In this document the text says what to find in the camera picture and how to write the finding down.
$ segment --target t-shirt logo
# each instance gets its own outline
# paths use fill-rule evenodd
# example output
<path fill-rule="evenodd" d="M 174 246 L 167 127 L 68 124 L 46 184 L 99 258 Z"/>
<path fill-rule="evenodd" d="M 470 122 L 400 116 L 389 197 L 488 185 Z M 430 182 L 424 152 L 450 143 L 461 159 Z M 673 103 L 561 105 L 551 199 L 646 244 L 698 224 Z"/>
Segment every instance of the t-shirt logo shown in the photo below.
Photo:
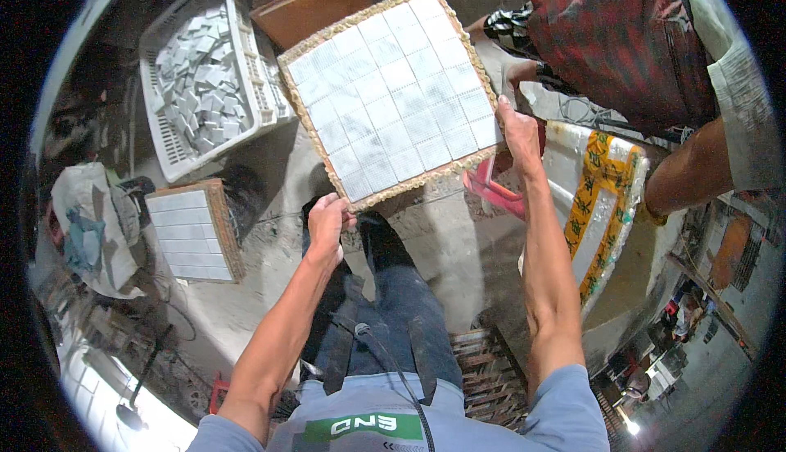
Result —
<path fill-rule="evenodd" d="M 376 432 L 385 436 L 422 440 L 420 419 L 414 414 L 357 414 L 307 421 L 306 442 L 329 442 L 352 432 Z"/>
<path fill-rule="evenodd" d="M 370 414 L 368 416 L 368 420 L 364 420 L 359 416 L 355 417 L 355 428 L 373 427 L 375 426 L 374 421 L 377 422 L 376 426 L 382 428 L 383 430 L 388 430 L 389 432 L 393 432 L 398 427 L 395 417 L 383 416 L 381 414 Z M 352 428 L 352 418 L 337 421 L 330 427 L 330 435 L 338 435 L 339 433 L 350 430 L 350 428 Z"/>

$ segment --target white plastic basket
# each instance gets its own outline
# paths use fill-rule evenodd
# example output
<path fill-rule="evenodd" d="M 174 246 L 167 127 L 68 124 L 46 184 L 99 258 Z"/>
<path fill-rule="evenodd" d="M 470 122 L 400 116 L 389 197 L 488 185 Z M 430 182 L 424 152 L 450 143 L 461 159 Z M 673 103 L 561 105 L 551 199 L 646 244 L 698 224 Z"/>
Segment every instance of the white plastic basket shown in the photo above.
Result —
<path fill-rule="evenodd" d="M 241 90 L 246 96 L 251 109 L 251 127 L 238 134 L 235 138 L 222 143 L 210 152 L 200 155 L 188 140 L 163 113 L 156 113 L 154 104 L 154 87 L 158 84 L 156 75 L 156 57 L 167 44 L 172 34 L 185 21 L 200 14 L 207 7 L 220 3 L 226 4 L 230 23 L 230 39 L 240 72 Z M 175 182 L 189 172 L 201 168 L 206 163 L 218 159 L 221 155 L 243 142 L 273 129 L 282 121 L 278 114 L 287 115 L 278 109 L 281 103 L 289 107 L 283 95 L 274 95 L 269 81 L 269 70 L 262 60 L 248 18 L 248 10 L 237 0 L 178 0 L 163 14 L 158 16 L 139 39 L 139 72 L 142 76 L 142 92 L 145 95 L 145 108 L 148 124 L 152 133 L 152 141 L 161 164 L 163 176 L 168 182 Z"/>

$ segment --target red cloth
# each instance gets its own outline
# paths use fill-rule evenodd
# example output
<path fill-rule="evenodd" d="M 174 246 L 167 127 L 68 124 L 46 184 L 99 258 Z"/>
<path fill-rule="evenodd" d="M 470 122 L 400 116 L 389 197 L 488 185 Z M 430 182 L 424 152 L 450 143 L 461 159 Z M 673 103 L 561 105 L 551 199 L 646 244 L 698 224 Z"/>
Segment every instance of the red cloth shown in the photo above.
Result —
<path fill-rule="evenodd" d="M 716 116 L 681 0 L 531 0 L 529 35 L 555 73 L 645 135 Z"/>

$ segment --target white sleeve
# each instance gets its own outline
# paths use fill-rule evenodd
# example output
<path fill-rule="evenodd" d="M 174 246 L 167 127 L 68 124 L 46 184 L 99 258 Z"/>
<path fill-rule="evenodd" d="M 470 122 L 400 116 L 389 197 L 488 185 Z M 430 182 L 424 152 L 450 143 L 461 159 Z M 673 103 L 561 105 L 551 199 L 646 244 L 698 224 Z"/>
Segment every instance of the white sleeve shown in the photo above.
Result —
<path fill-rule="evenodd" d="M 707 67 L 723 118 L 735 190 L 783 184 L 781 135 L 745 34 L 724 0 L 689 0 L 693 25 L 715 63 Z"/>

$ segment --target wooden pallet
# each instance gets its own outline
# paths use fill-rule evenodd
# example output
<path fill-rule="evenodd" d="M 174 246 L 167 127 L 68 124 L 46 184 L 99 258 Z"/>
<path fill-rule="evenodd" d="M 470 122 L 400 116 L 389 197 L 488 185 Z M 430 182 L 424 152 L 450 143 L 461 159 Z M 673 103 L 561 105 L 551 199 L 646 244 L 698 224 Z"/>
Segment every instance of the wooden pallet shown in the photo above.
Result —
<path fill-rule="evenodd" d="M 526 378 L 496 326 L 450 338 L 464 382 L 467 418 L 517 432 L 527 416 Z"/>

